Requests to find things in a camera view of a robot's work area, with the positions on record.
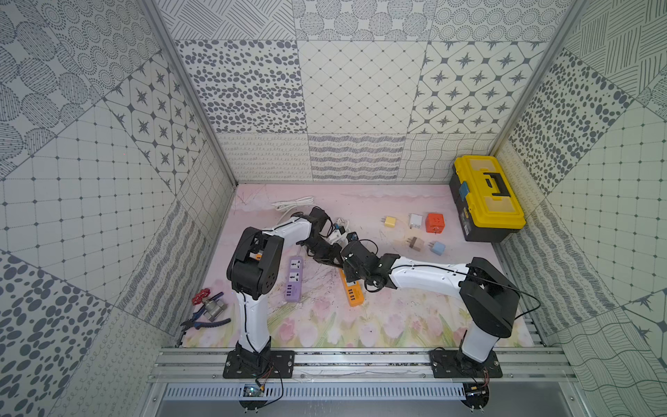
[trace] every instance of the coiled white cable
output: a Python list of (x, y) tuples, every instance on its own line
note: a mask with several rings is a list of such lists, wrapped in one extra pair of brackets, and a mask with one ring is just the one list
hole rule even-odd
[(295, 200), (276, 201), (275, 203), (271, 203), (271, 205), (277, 212), (283, 212), (280, 220), (278, 220), (278, 223), (280, 223), (291, 210), (297, 207), (303, 207), (305, 205), (315, 205), (315, 199), (312, 195), (309, 195), (307, 197), (301, 197)]

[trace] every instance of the power outlet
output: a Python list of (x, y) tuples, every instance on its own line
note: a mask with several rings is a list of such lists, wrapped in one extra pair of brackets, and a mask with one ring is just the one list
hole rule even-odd
[(289, 259), (287, 285), (285, 286), (285, 301), (299, 302), (301, 300), (301, 279), (303, 278), (303, 258), (292, 256)]

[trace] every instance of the grid pattern tile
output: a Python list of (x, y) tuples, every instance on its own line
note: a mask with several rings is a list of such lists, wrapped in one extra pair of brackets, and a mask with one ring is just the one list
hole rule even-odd
[(666, 126), (634, 102), (548, 196), (621, 303), (667, 288)]
[(174, 195), (104, 103), (0, 184), (0, 244), (113, 302)]
[(308, 133), (406, 132), (425, 43), (298, 45)]

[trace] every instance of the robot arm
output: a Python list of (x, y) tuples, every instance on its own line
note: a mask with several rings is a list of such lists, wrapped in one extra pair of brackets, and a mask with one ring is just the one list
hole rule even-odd
[(269, 230), (247, 228), (241, 235), (227, 278), (241, 307), (243, 327), (237, 347), (249, 368), (259, 372), (266, 367), (271, 345), (266, 294), (275, 284), (283, 247), (292, 244), (306, 246), (321, 264), (343, 268), (347, 281), (363, 280), (365, 286), (377, 288), (370, 292), (418, 288), (462, 300), (473, 319), (461, 346), (462, 359), (482, 363), (499, 338), (512, 335), (519, 293), (489, 261), (473, 258), (469, 264), (448, 265), (397, 254), (378, 258), (359, 241), (343, 249), (319, 234), (328, 219), (315, 207), (309, 215), (293, 216)]

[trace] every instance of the patterned wall tile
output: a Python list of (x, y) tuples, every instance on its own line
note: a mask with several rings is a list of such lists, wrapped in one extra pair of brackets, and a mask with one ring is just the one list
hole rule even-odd
[(519, 288), (541, 299), (533, 314), (548, 334), (618, 307), (546, 199), (497, 248)]
[(524, 167), (521, 158), (516, 154), (511, 143), (504, 142), (495, 156), (500, 162), (505, 176), (512, 184), (512, 191), (516, 194), (524, 214), (526, 216), (530, 215), (535, 207), (540, 205), (540, 202), (544, 199), (544, 194)]
[(215, 242), (220, 234), (233, 195), (234, 187), (220, 156), (205, 140), (194, 171), (185, 179), (177, 198), (209, 242)]
[(297, 39), (425, 41), (437, 0), (292, 0)]
[(558, 332), (598, 417), (667, 412), (667, 371), (617, 308)]
[(637, 97), (637, 101), (667, 120), (667, 65), (642, 90)]
[(663, 0), (591, 0), (566, 48), (630, 95), (667, 64)]
[(630, 98), (563, 50), (509, 136), (549, 193), (630, 105)]
[(217, 133), (305, 132), (296, 42), (180, 41)]
[(429, 42), (411, 133), (499, 133), (543, 42)]
[(290, 0), (159, 0), (172, 39), (295, 39)]
[(313, 179), (393, 181), (405, 135), (308, 135)]
[(48, 415), (111, 305), (4, 251), (0, 262), (3, 412)]
[(175, 196), (104, 103), (5, 178), (0, 242), (113, 302)]
[(203, 132), (161, 52), (103, 100), (167, 187), (177, 194), (199, 157)]
[(50, 416), (131, 415), (158, 350), (172, 345), (173, 336), (113, 308)]
[(308, 132), (404, 134), (424, 47), (299, 41)]
[(210, 247), (176, 200), (116, 306), (175, 335), (186, 310), (192, 309), (190, 294), (199, 290)]
[(666, 125), (635, 101), (548, 196), (621, 303), (667, 288)]
[(44, 0), (39, 11), (101, 95), (159, 49), (134, 0)]
[(308, 135), (218, 134), (238, 181), (312, 181)]
[(439, 0), (432, 39), (548, 41), (570, 0)]
[(639, 335), (665, 368), (667, 368), (666, 295), (667, 289), (661, 290), (623, 306)]
[(99, 96), (32, 8), (4, 5), (0, 21), (0, 177), (5, 177)]
[(496, 135), (407, 135), (398, 170), (398, 181), (449, 183), (454, 161), (463, 155), (488, 155)]

